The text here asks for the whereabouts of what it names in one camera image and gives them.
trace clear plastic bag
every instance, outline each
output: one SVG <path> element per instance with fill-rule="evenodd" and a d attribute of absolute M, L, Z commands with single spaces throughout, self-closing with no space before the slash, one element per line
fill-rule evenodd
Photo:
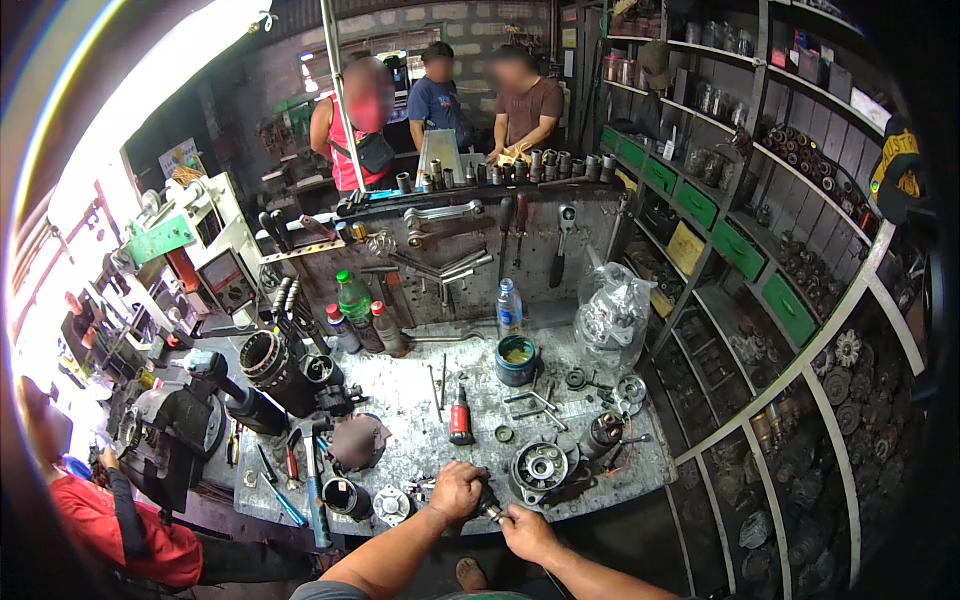
<path fill-rule="evenodd" d="M 631 370 L 643 351 L 650 292 L 657 283 L 640 279 L 621 264 L 596 268 L 596 262 L 586 261 L 588 271 L 580 279 L 573 332 L 588 362 L 620 373 Z"/>

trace blue screwdriver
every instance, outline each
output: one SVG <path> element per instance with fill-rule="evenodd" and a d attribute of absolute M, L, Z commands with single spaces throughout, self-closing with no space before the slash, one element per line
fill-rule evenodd
<path fill-rule="evenodd" d="M 303 515 L 300 514 L 300 511 L 294 508 L 293 504 L 290 504 L 290 500 L 287 500 L 286 496 L 280 493 L 275 487 L 274 484 L 270 483 L 270 480 L 267 479 L 267 476 L 260 471 L 260 477 L 267 482 L 267 485 L 270 486 L 270 491 L 274 493 L 276 501 L 280 503 L 280 506 L 283 507 L 283 510 L 287 512 L 287 515 L 290 519 L 297 524 L 298 527 L 306 526 L 306 519 L 303 518 Z"/>

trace workbench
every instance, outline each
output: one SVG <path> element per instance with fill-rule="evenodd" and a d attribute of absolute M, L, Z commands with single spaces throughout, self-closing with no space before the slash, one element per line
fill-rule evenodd
<path fill-rule="evenodd" d="M 570 323 L 570 319 L 561 320 Z M 525 444 L 540 439 L 554 441 L 557 431 L 554 424 L 544 415 L 523 420 L 512 420 L 511 412 L 517 413 L 536 408 L 532 398 L 512 404 L 505 404 L 501 398 L 530 389 L 509 388 L 496 378 L 493 369 L 493 353 L 496 344 L 496 327 L 492 324 L 432 324 L 416 330 L 416 335 L 457 335 L 467 330 L 476 330 L 486 339 L 472 338 L 455 343 L 420 343 L 412 347 L 403 358 L 395 359 L 385 354 L 369 355 L 361 352 L 356 355 L 344 354 L 334 349 L 331 357 L 346 375 L 347 384 L 359 384 L 363 387 L 365 402 L 359 403 L 354 410 L 357 413 L 369 413 L 377 416 L 390 429 L 391 436 L 386 442 L 386 451 L 373 468 L 359 472 L 349 472 L 345 476 L 358 488 L 365 490 L 371 498 L 388 485 L 402 489 L 404 481 L 409 481 L 419 471 L 436 476 L 440 468 L 452 460 L 470 461 L 479 467 L 487 468 L 491 473 L 491 487 L 501 503 L 519 503 L 510 491 L 510 464 L 516 452 Z M 544 371 L 537 382 L 537 390 L 546 395 L 548 387 L 554 386 L 552 401 L 559 407 L 557 416 L 569 427 L 567 434 L 572 441 L 579 439 L 588 423 L 603 409 L 596 390 L 590 387 L 579 392 L 566 388 L 566 373 L 577 366 L 588 372 L 577 354 L 573 328 L 568 324 L 552 324 L 544 328 L 526 330 L 539 348 L 542 348 Z M 442 410 L 443 422 L 439 422 L 431 389 L 429 366 L 433 367 L 436 379 L 441 378 L 444 354 L 446 354 L 446 398 Z M 235 356 L 230 357 L 234 365 Z M 242 379 L 239 370 L 231 368 L 231 376 Z M 612 385 L 611 373 L 599 372 L 596 381 Z M 476 443 L 458 446 L 447 440 L 449 434 L 449 405 L 456 394 L 457 384 L 463 384 L 467 392 L 470 408 L 470 422 Z M 586 396 L 595 400 L 591 403 Z M 506 443 L 497 441 L 493 430 L 498 425 L 508 425 L 514 430 L 513 438 Z M 653 441 L 636 443 L 630 463 L 617 473 L 606 477 L 603 473 L 593 478 L 595 485 L 581 494 L 560 502 L 552 507 L 540 507 L 547 520 L 557 521 L 608 508 L 652 492 L 665 483 L 677 479 L 676 469 L 670 453 L 664 445 L 660 420 L 647 401 L 645 407 L 633 418 L 633 433 L 629 428 L 624 437 L 639 437 L 650 433 Z M 324 436 L 329 440 L 329 433 Z M 269 488 L 259 479 L 255 487 L 244 483 L 247 471 L 254 474 L 261 470 L 260 458 L 256 449 L 262 444 L 280 479 L 277 488 L 305 516 L 307 494 L 303 480 L 305 466 L 302 443 L 295 446 L 299 466 L 300 480 L 289 481 L 284 473 L 285 440 L 282 437 L 259 436 L 245 430 L 241 435 L 240 460 L 234 469 L 234 509 L 244 515 L 255 516 L 277 523 L 292 524 L 283 512 Z M 616 465 L 623 465 L 630 454 L 625 447 Z M 330 463 L 323 460 L 321 479 L 325 482 L 332 476 Z M 412 506 L 422 508 L 429 500 L 429 492 L 424 501 L 411 498 Z M 355 521 L 349 516 L 326 512 L 330 531 L 337 534 L 354 536 L 374 536 L 388 529 L 388 526 L 376 516 Z M 465 535 L 483 534 L 499 531 L 495 523 L 484 518 L 469 521 L 463 528 Z"/>

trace blue can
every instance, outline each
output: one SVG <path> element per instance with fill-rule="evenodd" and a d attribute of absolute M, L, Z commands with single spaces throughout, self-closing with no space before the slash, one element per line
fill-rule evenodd
<path fill-rule="evenodd" d="M 496 378 L 504 385 L 518 388 L 534 380 L 537 347 L 522 335 L 508 335 L 496 345 Z"/>

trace plastic bottle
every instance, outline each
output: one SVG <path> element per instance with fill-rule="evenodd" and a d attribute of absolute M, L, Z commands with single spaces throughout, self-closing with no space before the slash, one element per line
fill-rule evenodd
<path fill-rule="evenodd" d="M 496 297 L 496 320 L 500 326 L 500 338 L 520 332 L 523 301 L 514 288 L 514 281 L 509 277 L 500 281 L 500 295 Z"/>
<path fill-rule="evenodd" d="M 360 338 L 357 337 L 357 333 L 353 330 L 353 325 L 350 324 L 350 321 L 347 321 L 347 318 L 340 312 L 339 306 L 330 304 L 326 308 L 326 322 L 333 327 L 334 332 L 337 334 L 337 339 L 340 340 L 340 348 L 343 348 L 344 352 L 347 354 L 356 354 L 360 351 Z"/>
<path fill-rule="evenodd" d="M 396 326 L 394 318 L 387 312 L 387 307 L 383 302 L 377 300 L 370 305 L 373 313 L 373 328 L 376 329 L 380 341 L 383 342 L 384 350 L 394 358 L 401 358 L 407 353 L 407 343 L 400 334 L 400 328 Z"/>
<path fill-rule="evenodd" d="M 367 286 L 355 279 L 350 271 L 338 273 L 337 283 L 340 284 L 340 294 L 337 295 L 340 310 L 356 330 L 360 344 L 371 354 L 382 352 L 383 342 L 371 323 L 370 291 Z"/>

